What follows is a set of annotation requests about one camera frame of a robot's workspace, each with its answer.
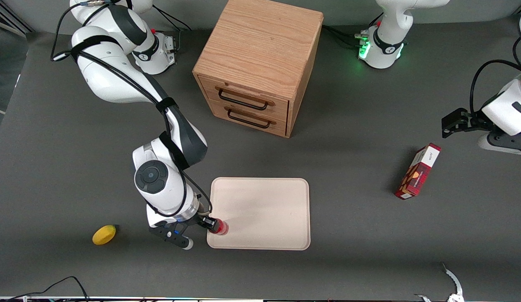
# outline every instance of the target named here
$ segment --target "drawer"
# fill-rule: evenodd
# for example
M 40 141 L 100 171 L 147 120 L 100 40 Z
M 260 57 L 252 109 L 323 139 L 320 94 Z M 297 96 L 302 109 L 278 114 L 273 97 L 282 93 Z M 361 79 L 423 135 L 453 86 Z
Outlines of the drawer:
M 247 91 L 244 88 L 203 76 L 199 76 L 199 80 L 209 99 L 221 102 L 233 110 L 262 115 L 266 118 L 287 120 L 288 101 Z
M 236 122 L 257 130 L 269 132 L 271 134 L 285 136 L 287 123 L 274 118 L 266 118 L 260 115 L 253 115 L 249 112 L 232 109 L 222 102 L 208 101 L 212 113 L 218 118 Z

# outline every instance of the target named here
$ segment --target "beige tray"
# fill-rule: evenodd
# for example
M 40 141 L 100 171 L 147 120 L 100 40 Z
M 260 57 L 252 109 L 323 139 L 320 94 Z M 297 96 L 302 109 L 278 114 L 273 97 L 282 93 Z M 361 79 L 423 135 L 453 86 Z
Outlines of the beige tray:
M 302 178 L 220 177 L 212 182 L 210 216 L 228 224 L 208 232 L 212 248 L 304 250 L 311 243 L 309 184 Z

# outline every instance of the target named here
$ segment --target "green light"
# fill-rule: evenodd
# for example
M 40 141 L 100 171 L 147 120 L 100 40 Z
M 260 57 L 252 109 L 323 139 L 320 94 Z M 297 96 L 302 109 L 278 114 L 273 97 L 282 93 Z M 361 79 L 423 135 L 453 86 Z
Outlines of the green light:
M 370 42 L 366 42 L 366 44 L 364 44 L 360 51 L 359 51 L 359 57 L 362 58 L 362 59 L 365 59 L 367 57 L 367 54 L 368 54 L 368 50 L 370 49 Z
M 402 53 L 402 48 L 404 48 L 404 43 L 400 46 L 400 50 L 398 51 L 398 54 L 396 55 L 396 58 L 398 59 L 400 57 L 400 54 Z

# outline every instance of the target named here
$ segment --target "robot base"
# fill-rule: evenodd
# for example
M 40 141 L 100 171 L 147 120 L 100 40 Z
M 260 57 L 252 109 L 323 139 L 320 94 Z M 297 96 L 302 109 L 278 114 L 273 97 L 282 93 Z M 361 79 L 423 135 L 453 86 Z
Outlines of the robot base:
M 395 63 L 395 61 L 400 57 L 404 44 L 393 53 L 384 54 L 382 49 L 374 42 L 374 39 L 371 38 L 377 28 L 378 27 L 375 25 L 371 26 L 369 29 L 361 31 L 361 35 L 367 35 L 369 38 L 366 41 L 366 44 L 364 44 L 360 49 L 358 58 L 365 61 L 370 67 L 385 69 L 391 67 L 391 65 L 393 65 L 393 63 Z
M 162 33 L 155 33 L 154 36 L 159 41 L 159 47 L 152 59 L 150 61 L 142 61 L 134 56 L 135 64 L 150 75 L 161 74 L 176 62 L 176 49 L 173 37 L 165 36 Z

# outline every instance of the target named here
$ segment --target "gray tabletop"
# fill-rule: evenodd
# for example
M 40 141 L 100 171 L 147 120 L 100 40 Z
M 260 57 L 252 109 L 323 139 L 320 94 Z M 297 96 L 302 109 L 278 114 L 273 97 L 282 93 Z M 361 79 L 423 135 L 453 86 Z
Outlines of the gray tabletop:
M 131 152 L 163 130 L 159 113 L 101 101 L 72 61 L 49 61 L 50 34 L 32 34 L 0 129 L 1 296 L 75 275 L 91 296 L 445 300 L 454 291 L 445 261 L 466 300 L 521 300 L 521 156 L 479 149 L 480 133 L 443 140 L 440 131 L 441 117 L 467 106 L 477 68 L 511 60 L 515 20 L 416 25 L 388 70 L 322 32 L 290 139 L 211 114 L 191 74 L 208 36 L 185 32 L 178 64 L 156 76 L 208 140 L 189 174 L 206 190 L 220 176 L 305 178 L 310 247 L 217 250 L 192 227 L 195 246 L 185 251 L 148 233 Z M 516 75 L 489 67 L 476 99 Z M 428 143 L 443 149 L 421 195 L 397 199 Z M 122 232 L 93 245 L 107 224 Z M 71 283 L 50 294 L 80 292 Z

